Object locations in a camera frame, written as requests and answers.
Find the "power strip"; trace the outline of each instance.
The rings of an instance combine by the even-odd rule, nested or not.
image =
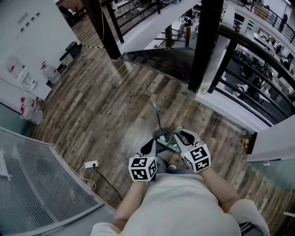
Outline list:
[[[93,168],[93,164],[95,164],[95,167],[98,167],[98,161],[97,160],[93,160],[93,161],[88,161],[85,162],[85,168]]]

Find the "metal grate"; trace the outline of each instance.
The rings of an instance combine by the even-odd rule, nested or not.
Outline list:
[[[54,153],[46,143],[0,129],[0,170],[6,167],[9,175],[0,172],[2,234],[47,231],[49,226],[60,226],[101,205],[64,169]]]

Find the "black cable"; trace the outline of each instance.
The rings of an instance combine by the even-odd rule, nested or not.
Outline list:
[[[95,164],[93,164],[93,169],[94,169],[95,172],[99,173],[99,172],[95,169]],[[102,174],[100,174],[100,176],[104,178],[104,180],[105,180],[105,181],[106,181],[106,182],[112,187],[112,189],[115,190],[115,192],[118,194],[120,200],[123,201],[122,197],[120,196],[120,194],[118,193],[118,191],[114,188],[114,186],[112,186]]]

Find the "jeans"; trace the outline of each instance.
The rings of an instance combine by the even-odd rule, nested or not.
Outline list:
[[[158,162],[157,162],[157,174],[175,174],[175,175],[185,175],[185,174],[194,174],[192,171],[186,170],[186,169],[174,169],[174,170],[168,170],[167,171],[167,165],[165,161],[158,157]]]

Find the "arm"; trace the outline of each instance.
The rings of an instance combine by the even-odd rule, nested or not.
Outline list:
[[[114,226],[123,230],[131,215],[140,207],[145,193],[146,182],[133,182],[128,193],[119,205]]]
[[[211,167],[200,172],[206,185],[217,198],[222,210],[227,213],[240,197],[235,190]]]

